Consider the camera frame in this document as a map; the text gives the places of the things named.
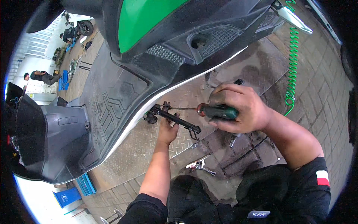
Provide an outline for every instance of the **chrome lever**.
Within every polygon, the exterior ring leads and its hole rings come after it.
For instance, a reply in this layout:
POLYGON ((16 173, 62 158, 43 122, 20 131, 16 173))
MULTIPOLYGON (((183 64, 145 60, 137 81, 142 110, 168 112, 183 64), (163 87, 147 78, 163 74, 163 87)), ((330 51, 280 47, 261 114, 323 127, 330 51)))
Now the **chrome lever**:
POLYGON ((302 32, 309 35, 313 33, 313 31, 308 26, 306 26, 300 20, 300 18, 298 18, 293 12, 291 12, 288 7, 283 6, 279 1, 275 0, 271 5, 271 9, 278 17, 300 29, 302 32))

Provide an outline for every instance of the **green coiled cable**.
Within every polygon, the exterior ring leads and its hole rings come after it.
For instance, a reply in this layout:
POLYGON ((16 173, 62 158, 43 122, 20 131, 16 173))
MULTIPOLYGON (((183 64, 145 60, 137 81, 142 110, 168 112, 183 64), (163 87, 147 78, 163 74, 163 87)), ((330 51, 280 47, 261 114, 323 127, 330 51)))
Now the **green coiled cable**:
MULTIPOLYGON (((291 12, 294 12, 295 9, 291 6, 291 4, 296 4, 295 0, 287 0, 287 8, 289 8, 291 10, 291 12)), ((287 89, 286 89, 286 98, 285 98, 285 103, 287 106, 290 106, 291 108, 288 110, 288 112, 285 114, 285 116, 287 116, 293 109, 293 107, 295 106, 295 90, 296 90, 296 78, 297 78, 297 53, 298 53, 298 36, 297 34, 297 28, 296 27, 290 27, 290 34, 291 34, 291 45, 290 45, 290 67, 289 67, 289 75, 288 75, 288 84, 287 84, 287 89)))

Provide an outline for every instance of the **tiled floor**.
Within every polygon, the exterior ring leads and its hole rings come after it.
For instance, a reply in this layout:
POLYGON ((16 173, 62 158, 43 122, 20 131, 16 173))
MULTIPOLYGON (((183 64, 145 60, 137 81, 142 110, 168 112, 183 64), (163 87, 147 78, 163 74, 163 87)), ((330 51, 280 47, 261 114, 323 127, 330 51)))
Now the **tiled floor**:
MULTIPOLYGON (((348 97, 352 84, 342 68, 339 47, 335 41, 300 3, 295 8, 295 13, 314 32, 310 36, 299 34, 296 102, 288 118, 312 132, 324 149, 331 185, 330 207, 332 207, 345 186, 352 159, 353 148, 348 143, 347 127, 348 97)), ((287 58, 289 57, 289 27, 285 24, 268 37, 287 58)), ((96 55, 95 48, 87 52, 87 56, 89 55, 96 55)), ((78 77, 78 81, 73 80, 70 84, 71 90, 69 88, 65 99, 70 100, 79 96, 84 80, 86 75, 78 77)), ((261 97, 268 106, 280 113, 287 110, 284 103, 286 84, 287 74, 261 97)), ((240 173, 248 163, 257 158, 262 159, 266 166, 285 162, 269 139, 257 146, 265 137, 262 133, 255 132, 242 136, 231 151, 227 147, 229 137, 228 133, 217 130, 196 148, 188 149, 171 159, 172 177, 182 173, 182 168, 189 162, 213 153, 206 162, 208 168, 218 172, 217 176, 213 177, 203 171, 196 171, 194 174, 205 180, 215 201, 233 204, 234 191, 241 181, 240 173)), ((125 211, 127 205, 138 194, 143 177, 144 175, 140 175, 103 193, 83 197, 83 200, 93 217, 101 223, 99 216, 109 217, 113 214, 113 208, 125 211)))

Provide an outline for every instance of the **red and white patch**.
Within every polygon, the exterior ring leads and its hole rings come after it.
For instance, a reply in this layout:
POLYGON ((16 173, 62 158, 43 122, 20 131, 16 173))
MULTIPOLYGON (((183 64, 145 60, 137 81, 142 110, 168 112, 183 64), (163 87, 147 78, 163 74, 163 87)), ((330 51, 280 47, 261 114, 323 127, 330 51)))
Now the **red and white patch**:
POLYGON ((316 175, 317 175, 317 184, 318 185, 327 185, 327 186, 329 186, 327 171, 318 170, 318 171, 316 171, 316 175))

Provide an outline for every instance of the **person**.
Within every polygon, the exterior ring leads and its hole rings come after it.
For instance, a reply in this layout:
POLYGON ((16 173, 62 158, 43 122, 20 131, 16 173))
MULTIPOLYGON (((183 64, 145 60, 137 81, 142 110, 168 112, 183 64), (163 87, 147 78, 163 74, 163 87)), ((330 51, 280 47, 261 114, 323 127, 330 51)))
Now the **person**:
POLYGON ((74 37, 77 37, 77 29, 74 27, 70 27, 68 29, 65 29, 65 31, 63 33, 60 34, 60 38, 69 44, 72 44, 72 41, 68 40, 68 39, 73 39, 74 37))
POLYGON ((44 83, 46 83, 47 85, 51 86, 53 85, 55 82, 57 82, 61 76, 60 75, 49 75, 46 71, 33 71, 31 73, 31 75, 29 75, 27 72, 24 75, 24 80, 28 81, 29 79, 33 79, 33 80, 38 80, 38 81, 43 81, 44 83))
POLYGON ((230 133, 264 132, 287 164, 245 171, 236 191, 238 203, 215 205, 204 191, 204 181, 188 175, 170 180, 168 148, 179 125, 162 119, 139 195, 119 223, 322 223, 328 215, 330 187, 318 140, 266 106, 250 87, 219 85, 209 104, 239 111, 234 121, 212 119, 209 124, 230 133))

